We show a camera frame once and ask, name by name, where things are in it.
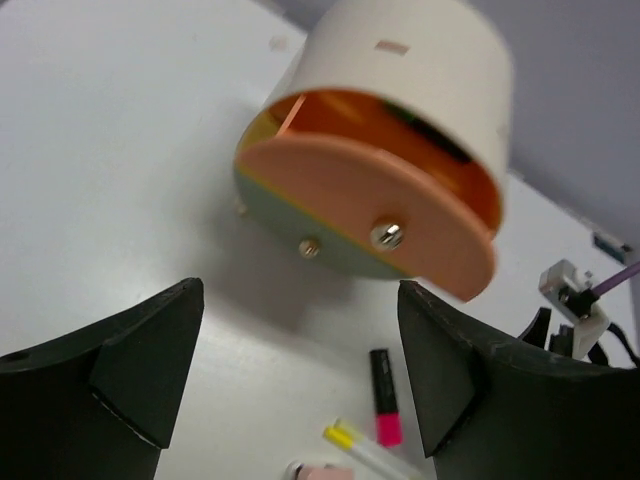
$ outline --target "silver screw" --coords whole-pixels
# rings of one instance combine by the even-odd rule
[[[305,238],[298,245],[298,252],[302,255],[302,258],[311,260],[320,253],[320,242],[315,238]]]
[[[404,239],[404,232],[400,225],[395,223],[382,223],[371,230],[371,244],[381,252],[395,250]]]

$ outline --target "white cylindrical container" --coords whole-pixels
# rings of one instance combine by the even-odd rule
[[[340,0],[245,132],[240,194],[288,241],[315,232],[301,240],[328,246],[318,261],[472,298],[495,268],[512,88],[502,38],[467,3]]]

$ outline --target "black cable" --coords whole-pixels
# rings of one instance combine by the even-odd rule
[[[633,352],[633,349],[631,348],[631,345],[629,345],[629,341],[627,340],[627,336],[624,334],[622,329],[615,323],[611,322],[607,330],[613,333],[618,338],[618,340],[620,340],[620,343],[622,343],[622,346],[629,354],[629,358],[631,358],[631,361],[635,364],[635,366],[640,367],[640,358]]]
[[[600,342],[597,342],[591,348],[591,350],[589,350],[589,353],[587,353],[587,356],[589,357],[589,360],[591,360],[591,363],[593,363],[594,365],[601,365],[603,367],[609,366],[609,357],[607,357],[607,354],[604,353],[604,350],[602,349],[602,345],[600,345]]]

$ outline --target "small hole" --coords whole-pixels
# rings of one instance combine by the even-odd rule
[[[385,52],[404,55],[409,51],[409,47],[398,42],[392,42],[391,40],[380,40],[376,44],[376,50],[384,50]]]
[[[0,363],[10,363],[17,362],[18,360],[25,360],[29,358],[30,354],[26,350],[22,350],[20,352],[13,352],[9,355],[5,355],[4,357],[0,357]]]
[[[276,35],[269,40],[269,48],[272,52],[286,52],[289,46],[289,39],[284,35]]]

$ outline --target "pink highlighter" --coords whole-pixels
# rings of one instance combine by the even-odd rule
[[[371,350],[369,358],[376,407],[377,440],[383,447],[395,447],[402,443],[402,422],[393,385],[389,350]]]

